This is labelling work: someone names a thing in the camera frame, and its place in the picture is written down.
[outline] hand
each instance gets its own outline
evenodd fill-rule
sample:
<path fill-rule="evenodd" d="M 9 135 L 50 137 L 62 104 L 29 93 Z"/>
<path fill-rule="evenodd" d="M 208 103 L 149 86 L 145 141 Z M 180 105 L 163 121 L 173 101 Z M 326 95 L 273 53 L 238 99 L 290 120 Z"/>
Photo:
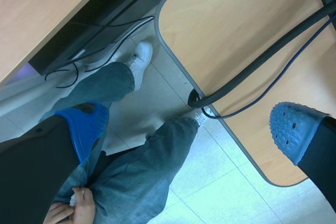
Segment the hand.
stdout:
<path fill-rule="evenodd" d="M 72 190 L 76 195 L 75 212 L 72 216 L 73 224 L 93 224 L 96 205 L 93 201 L 92 192 L 84 187 L 75 187 Z"/>
<path fill-rule="evenodd" d="M 56 224 L 73 213 L 73 208 L 63 203 L 51 205 L 43 224 Z M 72 224 L 72 220 L 62 222 L 62 224 Z"/>

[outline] blue jeans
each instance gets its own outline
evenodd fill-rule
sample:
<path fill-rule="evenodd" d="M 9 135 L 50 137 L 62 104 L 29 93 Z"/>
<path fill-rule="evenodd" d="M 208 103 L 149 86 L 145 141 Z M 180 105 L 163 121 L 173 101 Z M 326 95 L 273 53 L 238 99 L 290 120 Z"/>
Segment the blue jeans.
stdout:
<path fill-rule="evenodd" d="M 46 118 L 89 100 L 108 108 L 134 90 L 134 77 L 123 63 L 113 62 L 83 79 L 65 98 L 55 103 Z M 73 187 L 89 187 L 96 203 L 94 224 L 143 224 L 165 207 L 169 185 L 183 165 L 197 133 L 198 123 L 191 118 L 165 122 L 144 145 L 113 161 L 90 185 L 104 137 L 83 166 L 66 180 L 54 202 L 69 204 Z"/>

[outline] desk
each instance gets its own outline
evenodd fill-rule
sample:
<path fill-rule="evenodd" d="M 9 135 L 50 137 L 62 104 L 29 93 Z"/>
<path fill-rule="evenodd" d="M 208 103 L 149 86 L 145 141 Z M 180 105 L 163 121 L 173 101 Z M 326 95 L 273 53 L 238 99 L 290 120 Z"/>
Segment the desk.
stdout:
<path fill-rule="evenodd" d="M 156 32 L 196 90 L 211 94 L 283 34 L 322 7 L 320 0 L 163 0 Z M 281 49 L 227 96 L 213 104 L 225 115 L 257 98 L 327 18 Z M 256 105 L 222 121 L 271 184 L 291 186 L 306 175 L 274 144 L 269 115 L 290 101 L 336 115 L 336 36 L 332 26 L 303 52 Z"/>
<path fill-rule="evenodd" d="M 88 0 L 0 0 L 0 87 Z"/>

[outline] black cable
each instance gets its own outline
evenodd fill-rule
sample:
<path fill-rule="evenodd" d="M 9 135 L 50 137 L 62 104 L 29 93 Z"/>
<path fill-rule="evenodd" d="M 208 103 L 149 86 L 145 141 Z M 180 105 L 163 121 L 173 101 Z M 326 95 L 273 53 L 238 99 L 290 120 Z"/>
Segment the black cable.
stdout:
<path fill-rule="evenodd" d="M 320 35 L 320 33 L 329 26 L 333 21 L 336 20 L 336 15 L 334 15 L 332 18 L 330 18 L 316 33 L 314 33 L 313 36 L 309 38 L 309 40 L 298 50 L 298 52 L 289 60 L 289 62 L 286 64 L 286 66 L 283 68 L 283 70 L 280 72 L 280 74 L 276 77 L 276 79 L 268 86 L 268 88 L 253 102 L 249 103 L 248 105 L 244 106 L 243 108 L 237 110 L 236 112 L 233 112 L 229 115 L 223 115 L 223 116 L 212 116 L 205 112 L 204 108 L 202 108 L 203 113 L 211 119 L 226 119 L 230 118 L 231 116 L 234 116 L 240 112 L 243 112 L 244 110 L 247 110 L 249 107 L 253 106 L 257 102 L 259 102 L 270 90 L 273 88 L 273 86 L 280 80 L 280 78 L 286 73 L 288 68 L 292 65 L 292 63 L 298 58 L 298 56 L 316 39 L 317 36 Z"/>
<path fill-rule="evenodd" d="M 82 46 L 82 48 L 85 48 L 88 44 L 90 44 L 90 42 L 93 41 L 93 39 L 96 38 L 96 37 L 97 37 L 101 32 L 103 32 L 106 28 L 112 27 L 112 26 L 110 26 L 110 24 L 111 24 L 112 22 L 113 22 L 113 19 L 111 19 L 110 21 L 108 21 L 105 25 L 102 25 L 102 26 L 100 26 L 100 25 L 95 25 L 95 26 L 101 27 L 101 29 L 100 29 L 99 31 L 97 31 L 97 32 L 96 32 L 90 39 L 88 39 L 88 40 L 84 43 L 84 45 Z M 131 23 L 134 23 L 134 22 L 133 22 L 133 21 L 130 21 L 130 22 L 127 22 L 127 23 L 124 23 L 124 24 L 118 24 L 117 26 L 124 26 L 124 25 L 131 24 Z M 76 51 L 74 54 L 72 54 L 72 55 L 70 56 L 70 58 L 73 58 L 73 57 L 76 56 L 77 54 L 78 54 L 78 51 Z M 83 57 L 77 58 L 77 61 L 80 60 L 80 59 L 85 58 L 86 56 L 88 56 L 88 55 L 85 55 L 85 56 L 83 56 Z M 71 64 L 71 63 L 74 63 L 74 62 L 75 62 L 75 61 L 69 61 L 69 62 L 66 63 L 66 65 Z"/>
<path fill-rule="evenodd" d="M 68 87 L 71 87 L 72 85 L 74 85 L 74 84 L 77 82 L 77 80 L 78 80 L 78 78 L 79 78 L 79 71 L 78 71 L 78 68 L 77 68 L 76 64 L 75 64 L 75 63 L 72 63 L 72 64 L 74 65 L 75 70 L 76 70 L 76 78 L 75 78 L 75 80 L 73 81 L 72 84 L 67 85 L 67 86 L 64 86 L 64 87 L 56 87 L 57 89 L 66 89 L 66 88 L 68 88 Z M 46 75 L 44 76 L 44 80 L 46 81 L 46 80 L 47 80 L 47 77 L 48 77 L 50 74 L 52 74 L 52 73 L 63 72 L 63 71 L 70 71 L 70 70 L 69 70 L 69 69 L 59 69 L 59 70 L 55 70 L 55 71 L 53 71 L 53 72 L 51 72 L 51 73 L 46 74 Z"/>
<path fill-rule="evenodd" d="M 127 36 L 125 36 L 125 38 L 123 40 L 120 41 L 119 45 L 116 47 L 116 49 L 113 51 L 113 53 L 111 54 L 111 56 L 109 57 L 109 59 L 102 65 L 100 65 L 99 67 L 90 69 L 90 70 L 86 70 L 85 72 L 91 72 L 91 71 L 95 71 L 97 69 L 102 68 L 103 66 L 105 66 L 107 63 L 109 63 L 109 61 L 111 60 L 111 58 L 113 57 L 113 55 L 118 51 L 118 49 L 121 47 L 121 45 L 128 39 L 128 37 L 134 33 L 136 30 L 138 30 L 140 27 L 144 26 L 145 24 L 147 24 L 148 22 L 152 21 L 152 19 L 144 22 L 143 24 L 141 24 L 141 26 L 137 27 L 136 29 L 134 29 L 131 33 L 129 33 Z"/>
<path fill-rule="evenodd" d="M 144 18 L 141 18 L 141 19 L 137 19 L 137 20 L 134 20 L 134 21 L 131 21 L 131 22 L 128 22 L 128 23 L 124 23 L 124 24 L 116 25 L 116 26 L 123 26 L 123 25 L 131 24 L 131 23 L 135 23 L 135 22 L 138 22 L 138 21 L 142 21 L 142 20 L 144 20 L 144 19 L 148 19 L 148 18 L 152 18 L 152 19 L 149 19 L 148 21 L 146 21 L 146 22 L 144 22 L 143 24 L 141 24 L 139 27 L 137 27 L 136 29 L 134 29 L 132 32 L 130 32 L 125 38 L 123 38 L 123 39 L 119 42 L 119 44 L 118 44 L 118 46 L 116 47 L 116 49 L 114 50 L 114 52 L 111 54 L 111 56 L 109 57 L 109 59 L 108 59 L 104 64 L 102 64 L 101 66 L 96 67 L 96 68 L 94 68 L 94 69 L 87 70 L 87 71 L 85 71 L 85 72 L 92 72 L 92 71 L 95 71 L 95 70 L 97 70 L 97 69 L 102 68 L 103 66 L 105 66 L 105 65 L 111 60 L 111 58 L 113 57 L 113 55 L 118 51 L 118 49 L 121 47 L 121 45 L 122 45 L 128 38 L 129 38 L 129 36 L 130 36 L 131 34 L 133 34 L 135 31 L 137 31 L 140 27 L 142 27 L 142 26 L 144 26 L 145 24 L 147 24 L 147 23 L 149 23 L 150 21 L 152 21 L 152 20 L 154 19 L 154 16 L 148 16 L 148 17 L 144 17 Z M 65 87 L 57 87 L 57 88 L 58 88 L 58 89 L 65 89 L 65 88 L 68 88 L 68 87 L 74 85 L 74 84 L 77 82 L 77 80 L 78 80 L 78 78 L 79 78 L 79 71 L 78 71 L 78 68 L 77 68 L 75 62 L 77 62 L 77 61 L 79 61 L 79 60 L 82 60 L 82 59 L 84 59 L 84 58 L 87 58 L 87 57 L 89 57 L 89 56 L 91 56 L 91 55 L 94 55 L 94 54 L 96 54 L 96 53 L 98 53 L 98 52 L 101 52 L 101 51 L 103 51 L 103 50 L 106 49 L 106 48 L 107 48 L 107 47 L 98 49 L 98 50 L 96 50 L 96 51 L 94 51 L 94 52 L 91 52 L 91 53 L 89 53 L 89 54 L 87 54 L 87 55 L 78 57 L 78 58 L 76 58 L 76 59 L 74 59 L 74 60 L 72 60 L 72 61 L 67 62 L 67 65 L 69 65 L 69 64 L 73 64 L 73 65 L 75 66 L 75 69 L 76 69 L 76 79 L 74 80 L 74 82 L 73 82 L 72 84 L 70 84 L 70 85 L 68 85 L 68 86 L 65 86 Z M 55 71 L 53 71 L 53 72 L 50 72 L 50 73 L 48 73 L 48 74 L 45 75 L 45 78 L 44 78 L 45 81 L 47 80 L 47 77 L 48 77 L 50 74 L 55 73 L 55 72 L 61 72 L 61 71 L 69 71 L 69 69 L 59 69 L 59 70 L 55 70 Z"/>
<path fill-rule="evenodd" d="M 234 88 L 236 88 L 239 84 L 241 84 L 250 74 L 252 74 L 255 70 L 257 70 L 262 64 L 264 64 L 269 58 L 271 58 L 287 43 L 292 41 L 294 38 L 296 38 L 302 32 L 307 30 L 309 27 L 314 25 L 316 22 L 320 21 L 322 18 L 328 15 L 332 15 L 335 12 L 336 12 L 336 0 L 322 7 L 317 12 L 315 12 L 310 17 L 301 22 L 299 25 L 294 27 L 291 31 L 282 36 L 265 52 L 263 52 L 257 59 L 255 59 L 251 64 L 249 64 L 238 75 L 233 77 L 228 83 L 226 83 L 216 92 L 200 99 L 197 91 L 193 89 L 189 95 L 188 105 L 192 108 L 203 108 L 218 101 L 219 99 L 227 95 L 229 92 L 231 92 Z"/>
<path fill-rule="evenodd" d="M 123 23 L 123 24 L 118 24 L 118 25 L 108 25 L 107 27 L 119 27 L 119 26 L 125 26 L 125 25 L 129 25 L 129 24 L 133 24 L 135 22 L 138 22 L 138 21 L 142 21 L 142 20 L 145 20 L 145 19 L 148 19 L 148 18 L 154 18 L 154 16 L 147 16 L 147 17 L 143 17 L 143 18 L 139 18 L 139 19 L 136 19 L 136 20 L 133 20 L 133 21 L 130 21 L 130 22 L 127 22 L 127 23 Z M 97 24 L 85 24 L 85 23 L 80 23 L 80 22 L 72 22 L 72 21 L 69 21 L 68 23 L 70 24 L 74 24 L 74 25 L 81 25 L 81 26 L 98 26 L 98 27 L 104 27 L 104 25 L 97 25 Z"/>
<path fill-rule="evenodd" d="M 152 21 L 152 20 L 154 20 L 154 16 L 148 16 L 148 17 L 146 17 L 146 18 L 152 18 L 152 19 L 149 20 L 149 22 Z M 77 61 L 79 61 L 79 60 L 85 59 L 85 58 L 87 58 L 87 57 L 89 57 L 89 56 L 91 56 L 91 55 L 94 55 L 94 54 L 96 54 L 96 53 L 98 53 L 98 52 L 101 52 L 101 51 L 105 50 L 106 48 L 107 48 L 107 46 L 106 46 L 106 47 L 103 47 L 103 48 L 100 48 L 100 49 L 98 49 L 98 50 L 96 50 L 96 51 L 90 52 L 90 53 L 88 53 L 88 54 L 86 54 L 86 55 L 80 56 L 80 57 L 78 57 L 78 58 L 76 58 L 76 59 L 69 60 L 69 61 L 65 62 L 64 64 L 61 64 L 61 65 L 57 66 L 56 68 L 62 68 L 62 67 L 65 67 L 65 66 L 67 66 L 67 65 L 69 65 L 69 64 L 72 64 L 72 63 L 77 62 Z"/>

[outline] person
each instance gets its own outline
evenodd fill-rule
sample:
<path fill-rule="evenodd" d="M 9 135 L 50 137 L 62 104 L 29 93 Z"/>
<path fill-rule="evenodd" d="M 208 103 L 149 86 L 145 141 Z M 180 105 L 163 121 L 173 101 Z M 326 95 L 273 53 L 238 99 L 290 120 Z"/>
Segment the person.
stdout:
<path fill-rule="evenodd" d="M 110 63 L 80 81 L 43 118 L 90 100 L 109 108 L 112 102 L 140 89 L 152 53 L 149 42 L 140 42 L 126 62 Z M 169 186 L 206 119 L 196 110 L 165 122 L 143 145 L 118 157 L 88 185 L 101 152 L 101 137 L 85 164 L 60 188 L 44 224 L 147 223 L 164 209 Z M 73 194 L 74 207 L 70 206 Z"/>

